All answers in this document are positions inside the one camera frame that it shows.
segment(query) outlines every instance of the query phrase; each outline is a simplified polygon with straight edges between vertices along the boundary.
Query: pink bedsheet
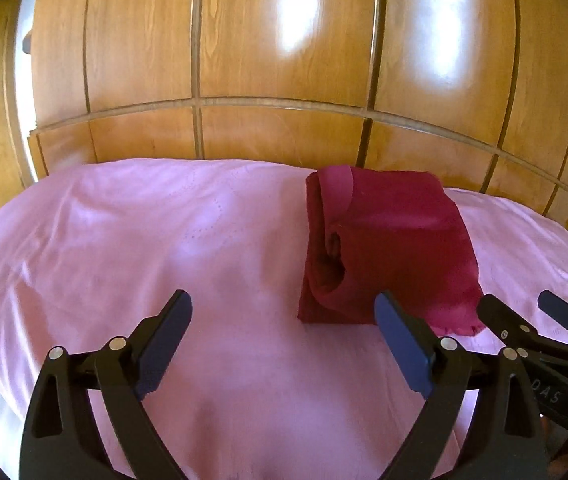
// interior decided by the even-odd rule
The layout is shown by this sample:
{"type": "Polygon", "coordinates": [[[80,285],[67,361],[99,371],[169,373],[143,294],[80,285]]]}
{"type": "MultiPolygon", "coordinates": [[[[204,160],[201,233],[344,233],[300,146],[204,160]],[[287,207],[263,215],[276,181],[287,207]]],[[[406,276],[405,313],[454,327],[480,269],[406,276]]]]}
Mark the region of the pink bedsheet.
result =
{"type": "MultiPolygon", "coordinates": [[[[246,161],[127,160],[49,176],[0,210],[0,391],[20,416],[51,346],[101,347],[176,288],[193,321],[144,401],[190,478],[376,479],[423,402],[374,326],[296,319],[309,170],[246,161]]],[[[568,300],[568,233],[508,200],[448,190],[485,292],[542,333],[536,310],[568,300]]],[[[460,337],[495,352],[490,333],[460,337]]],[[[472,410],[460,416],[459,438],[472,410]]],[[[114,465],[130,472],[96,403],[114,465]]],[[[453,435],[438,467],[452,467],[453,435]]]]}

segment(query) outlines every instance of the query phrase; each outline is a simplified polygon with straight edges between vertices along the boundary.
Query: round metal bolt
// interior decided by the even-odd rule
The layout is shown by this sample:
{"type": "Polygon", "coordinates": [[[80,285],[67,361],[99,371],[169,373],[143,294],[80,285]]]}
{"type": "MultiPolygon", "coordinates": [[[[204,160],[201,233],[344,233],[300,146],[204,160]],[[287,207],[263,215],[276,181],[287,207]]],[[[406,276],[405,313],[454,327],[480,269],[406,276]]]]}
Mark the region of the round metal bolt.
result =
{"type": "Polygon", "coordinates": [[[444,350],[457,350],[457,341],[455,341],[452,337],[445,337],[443,338],[439,344],[442,346],[444,350]]]}
{"type": "Polygon", "coordinates": [[[111,350],[122,350],[126,346],[126,339],[123,337],[114,337],[109,341],[109,348],[111,350]]]}
{"type": "Polygon", "coordinates": [[[504,348],[504,357],[506,359],[514,361],[515,359],[517,359],[517,352],[515,352],[515,350],[512,348],[504,348]]]}
{"type": "Polygon", "coordinates": [[[64,349],[61,346],[56,346],[55,348],[51,348],[50,352],[48,353],[49,359],[59,359],[64,354],[64,349]]]}

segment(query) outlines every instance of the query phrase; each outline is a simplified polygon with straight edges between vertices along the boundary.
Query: metal pin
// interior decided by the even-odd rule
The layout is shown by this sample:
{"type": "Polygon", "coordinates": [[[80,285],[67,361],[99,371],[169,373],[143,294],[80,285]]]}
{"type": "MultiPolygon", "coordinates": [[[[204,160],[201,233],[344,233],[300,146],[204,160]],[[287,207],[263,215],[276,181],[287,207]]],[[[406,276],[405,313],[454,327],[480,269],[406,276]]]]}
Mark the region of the metal pin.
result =
{"type": "Polygon", "coordinates": [[[457,341],[455,341],[452,337],[445,337],[443,338],[439,344],[442,346],[444,350],[457,350],[457,341]]]}
{"type": "Polygon", "coordinates": [[[109,341],[109,348],[111,350],[122,350],[126,346],[126,339],[123,337],[114,337],[109,341]]]}
{"type": "Polygon", "coordinates": [[[515,359],[517,359],[517,352],[515,352],[515,350],[513,350],[512,348],[504,348],[504,357],[506,359],[514,361],[515,359]]]}
{"type": "Polygon", "coordinates": [[[50,352],[48,353],[49,359],[59,359],[64,354],[64,349],[61,346],[56,346],[55,348],[51,348],[50,352]]]}

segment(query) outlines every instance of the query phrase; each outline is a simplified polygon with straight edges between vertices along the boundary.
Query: red object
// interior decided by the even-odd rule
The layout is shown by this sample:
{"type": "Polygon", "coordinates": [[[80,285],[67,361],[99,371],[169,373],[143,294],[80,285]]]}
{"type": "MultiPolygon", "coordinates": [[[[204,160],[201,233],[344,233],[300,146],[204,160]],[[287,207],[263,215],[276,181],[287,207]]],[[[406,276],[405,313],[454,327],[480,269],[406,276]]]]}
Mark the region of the red object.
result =
{"type": "Polygon", "coordinates": [[[390,290],[439,336],[484,328],[472,243],[435,176],[331,166],[306,179],[306,206],[301,321],[375,323],[375,296],[390,290]]]}

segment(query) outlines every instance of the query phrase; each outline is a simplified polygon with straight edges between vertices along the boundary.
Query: wooden headboard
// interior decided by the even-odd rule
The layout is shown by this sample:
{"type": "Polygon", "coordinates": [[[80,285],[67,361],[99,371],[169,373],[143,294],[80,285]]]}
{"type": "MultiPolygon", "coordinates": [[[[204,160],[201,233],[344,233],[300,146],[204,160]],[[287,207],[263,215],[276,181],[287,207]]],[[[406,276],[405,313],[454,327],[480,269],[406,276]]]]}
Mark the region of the wooden headboard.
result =
{"type": "Polygon", "coordinates": [[[568,0],[37,0],[40,177],[132,157],[421,170],[568,228],[568,0]]]}

